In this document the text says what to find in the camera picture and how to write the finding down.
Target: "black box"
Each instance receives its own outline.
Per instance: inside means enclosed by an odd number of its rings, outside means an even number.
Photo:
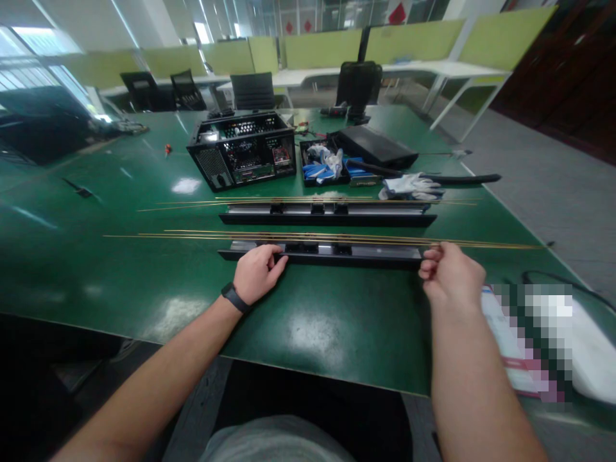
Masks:
[[[295,175],[295,133],[275,112],[199,122],[186,149],[212,191]]]
[[[346,127],[336,142],[349,157],[361,157],[367,164],[396,170],[407,169],[419,154],[367,125]]]
[[[335,146],[332,146],[330,142],[326,142],[325,139],[320,140],[310,140],[310,141],[300,141],[300,157],[302,158],[302,167],[308,165],[308,161],[305,157],[305,152],[310,148],[313,144],[324,144],[327,149],[332,152],[336,152],[337,149]],[[351,181],[351,176],[348,174],[347,164],[342,162],[342,172],[340,176],[335,180],[327,180],[322,184],[316,182],[316,178],[308,178],[304,177],[304,186],[312,187],[312,186],[330,186],[335,184],[349,184]]]

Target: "white desk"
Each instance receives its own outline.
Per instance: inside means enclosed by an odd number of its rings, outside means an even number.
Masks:
[[[215,76],[213,74],[210,74],[206,76],[193,77],[193,80],[197,85],[208,85],[208,84],[216,84],[216,83],[223,83],[223,82],[229,82],[230,84],[231,77],[225,76],[225,75]],[[157,85],[171,85],[170,78],[155,79],[155,81]],[[101,96],[118,96],[124,93],[128,93],[128,89],[124,85],[120,87],[111,87],[105,90],[100,90],[99,92]]]
[[[387,74],[410,74],[413,72],[429,72],[435,74],[437,78],[434,82],[434,85],[430,89],[428,97],[426,98],[422,107],[422,110],[424,111],[426,107],[428,107],[426,111],[427,113],[430,112],[432,106],[434,105],[434,102],[436,101],[436,98],[438,98],[438,96],[441,94],[441,91],[449,80],[466,80],[465,84],[460,88],[458,93],[456,93],[456,95],[451,99],[445,109],[443,109],[443,111],[434,120],[433,124],[430,126],[430,130],[435,129],[438,126],[438,124],[447,115],[447,112],[451,110],[451,108],[456,104],[456,101],[460,98],[460,96],[462,96],[462,93],[464,93],[470,87],[495,87],[494,91],[490,94],[490,97],[486,100],[479,112],[473,118],[470,126],[466,129],[466,132],[464,133],[460,141],[464,141],[464,139],[473,129],[481,115],[485,112],[494,97],[498,94],[502,86],[505,84],[505,82],[511,75],[510,71],[502,71],[500,69],[492,69],[490,67],[483,67],[456,61],[412,61],[404,64],[385,64],[382,66],[382,68],[384,76],[386,76]],[[271,81],[274,87],[284,88],[285,95],[287,96],[287,98],[289,98],[290,103],[291,98],[289,96],[289,88],[301,86],[307,78],[338,75],[339,73],[340,68],[338,67],[297,70],[283,69],[282,71],[273,75]],[[233,85],[231,85],[231,82],[220,85],[218,89],[225,92],[225,96],[228,99],[233,100]]]

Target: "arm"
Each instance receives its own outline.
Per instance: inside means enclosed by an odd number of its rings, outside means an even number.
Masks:
[[[235,290],[247,304],[276,285],[288,260],[283,257],[274,265],[273,253],[281,251],[263,245],[237,263]],[[219,296],[135,371],[53,460],[139,460],[186,401],[241,316]]]
[[[419,276],[432,309],[432,402],[445,461],[547,462],[481,311],[485,270],[451,243],[424,257]]]

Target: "forearm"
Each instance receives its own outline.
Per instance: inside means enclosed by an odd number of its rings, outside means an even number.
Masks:
[[[446,462],[547,461],[481,310],[432,309],[432,401]]]
[[[219,297],[148,359],[55,460],[138,460],[227,341],[241,313]]]

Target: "hand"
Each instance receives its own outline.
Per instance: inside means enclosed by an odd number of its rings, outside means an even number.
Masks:
[[[274,253],[279,252],[282,252],[281,247],[265,244],[250,250],[237,262],[233,285],[248,305],[255,303],[276,285],[289,259],[285,255],[274,264]]]
[[[456,306],[467,312],[481,311],[486,270],[479,263],[448,242],[427,250],[423,257],[419,277],[433,309]]]

